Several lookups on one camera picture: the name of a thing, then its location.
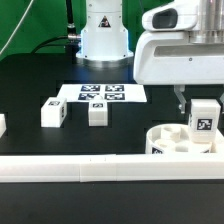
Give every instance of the black cable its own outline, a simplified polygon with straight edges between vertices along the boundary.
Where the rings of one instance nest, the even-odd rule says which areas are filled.
[[[51,38],[49,40],[46,40],[44,42],[42,42],[41,44],[39,44],[37,47],[35,47],[31,53],[35,53],[36,51],[38,51],[40,48],[42,48],[42,46],[45,46],[47,45],[48,43],[51,43],[51,42],[54,42],[54,41],[57,41],[57,40],[67,40],[68,37],[67,36],[59,36],[59,37],[54,37],[54,38]]]
[[[67,20],[68,20],[68,27],[67,27],[68,34],[76,34],[76,27],[73,20],[73,10],[71,0],[66,0],[66,8],[67,8]]]
[[[145,13],[145,10],[144,10],[143,4],[142,4],[142,0],[139,0],[139,5],[140,5],[140,8],[142,10],[142,15],[143,15]]]
[[[65,46],[66,44],[45,44],[40,46],[38,49],[36,49],[35,51],[33,50],[32,53],[36,53],[38,50],[40,50],[43,47],[60,47],[60,46]]]

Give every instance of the black tabletop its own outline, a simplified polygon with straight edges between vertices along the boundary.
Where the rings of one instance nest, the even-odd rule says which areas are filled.
[[[135,83],[132,66],[96,69],[65,55],[18,54],[0,62],[0,155],[142,154],[145,134],[187,124],[173,86],[145,86],[147,103],[110,103],[109,126],[88,126],[88,104],[69,103],[61,128],[41,128],[40,109],[63,83]],[[185,96],[218,99],[222,86],[189,86]],[[223,133],[223,116],[219,129]],[[220,224],[223,181],[0,184],[0,222]]]
[[[151,127],[187,124],[188,114],[180,113],[173,86],[145,86],[147,103],[109,103],[107,127],[89,127],[88,103],[68,103],[61,128],[41,128],[41,107],[68,83],[135,81],[132,65],[90,68],[73,64],[63,54],[5,58],[0,62],[0,113],[6,114],[7,132],[0,139],[0,154],[142,154]],[[218,98],[222,91],[222,86],[193,86],[186,89],[186,97]]]

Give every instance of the black and white pattern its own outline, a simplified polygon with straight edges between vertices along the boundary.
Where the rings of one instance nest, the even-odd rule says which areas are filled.
[[[99,93],[80,93],[79,100],[91,100],[97,95],[99,95]]]
[[[94,108],[103,108],[103,103],[94,103],[93,107]]]
[[[152,154],[163,154],[163,151],[156,148],[152,148]]]
[[[81,92],[99,92],[100,85],[83,85]]]
[[[124,93],[106,93],[105,100],[125,100]]]
[[[211,131],[213,119],[198,119],[198,131]]]
[[[51,102],[49,103],[49,106],[58,106],[59,104],[60,104],[59,101],[51,101]]]
[[[106,92],[124,92],[124,85],[106,85]]]

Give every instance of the white block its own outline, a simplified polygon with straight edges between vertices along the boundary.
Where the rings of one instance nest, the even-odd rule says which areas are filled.
[[[67,100],[50,97],[41,108],[41,127],[59,128],[67,115]]]
[[[86,157],[80,163],[80,181],[116,181],[116,155]]]
[[[188,123],[189,138],[193,142],[215,140],[221,106],[216,100],[191,100],[191,114]]]
[[[5,131],[6,131],[5,115],[0,114],[0,138],[2,137]]]
[[[89,126],[107,126],[108,107],[107,101],[93,99],[89,102]]]

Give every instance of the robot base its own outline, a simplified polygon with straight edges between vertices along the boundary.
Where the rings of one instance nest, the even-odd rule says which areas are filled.
[[[119,59],[119,60],[110,60],[110,61],[101,61],[101,60],[89,60],[86,58],[76,58],[76,62],[78,64],[82,64],[85,66],[90,66],[90,67],[97,67],[97,68],[117,68],[129,64],[133,64],[134,62],[134,56],[133,53],[130,52],[130,56]]]

